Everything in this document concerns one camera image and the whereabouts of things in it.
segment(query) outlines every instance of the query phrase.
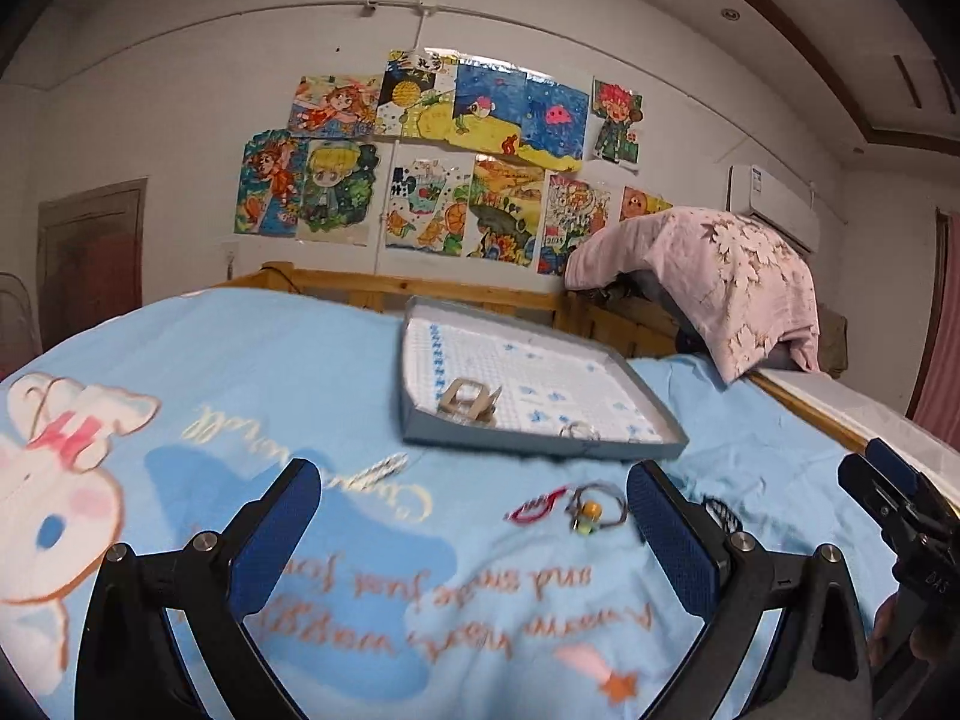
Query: clear ring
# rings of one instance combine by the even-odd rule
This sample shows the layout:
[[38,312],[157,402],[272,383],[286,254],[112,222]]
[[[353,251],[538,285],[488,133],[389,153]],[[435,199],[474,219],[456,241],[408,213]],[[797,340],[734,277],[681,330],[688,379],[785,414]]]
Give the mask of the clear ring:
[[573,422],[568,422],[563,425],[563,427],[560,428],[560,435],[565,439],[588,439],[592,442],[598,442],[600,440],[600,434],[597,432],[597,429],[582,419],[575,419]]

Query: pink cheek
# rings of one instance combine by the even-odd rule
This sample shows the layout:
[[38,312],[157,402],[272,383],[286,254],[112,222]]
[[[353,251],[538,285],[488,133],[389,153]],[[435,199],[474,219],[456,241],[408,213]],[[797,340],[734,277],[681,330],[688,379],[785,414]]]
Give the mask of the pink cheek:
[[104,519],[113,512],[113,496],[99,490],[80,488],[70,493],[70,511],[79,517]]

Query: human hand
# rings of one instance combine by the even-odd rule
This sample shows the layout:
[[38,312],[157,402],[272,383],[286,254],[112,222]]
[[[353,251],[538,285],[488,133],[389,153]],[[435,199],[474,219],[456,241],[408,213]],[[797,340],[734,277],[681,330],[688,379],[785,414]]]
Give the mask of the human hand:
[[[887,654],[887,632],[893,623],[896,609],[896,593],[880,604],[874,617],[874,631],[867,641],[867,657],[870,666],[879,666]],[[947,647],[953,637],[953,626],[949,620],[937,618],[933,621],[923,621],[910,634],[910,651],[914,658],[936,665],[947,653]]]

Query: pink curtain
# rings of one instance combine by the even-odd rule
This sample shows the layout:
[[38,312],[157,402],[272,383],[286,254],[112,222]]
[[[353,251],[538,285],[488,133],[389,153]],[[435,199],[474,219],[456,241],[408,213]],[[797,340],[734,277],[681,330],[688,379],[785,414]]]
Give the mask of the pink curtain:
[[940,326],[913,421],[960,451],[960,215],[950,214]]

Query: white cartoon rabbit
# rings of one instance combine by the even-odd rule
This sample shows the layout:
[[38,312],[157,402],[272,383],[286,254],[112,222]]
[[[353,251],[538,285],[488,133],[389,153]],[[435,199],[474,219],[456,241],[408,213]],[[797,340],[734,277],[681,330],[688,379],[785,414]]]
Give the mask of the white cartoon rabbit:
[[160,401],[27,374],[7,393],[23,443],[0,435],[0,645],[35,695],[66,669],[61,599],[100,564],[123,526],[123,495],[98,469],[113,436],[139,430]]

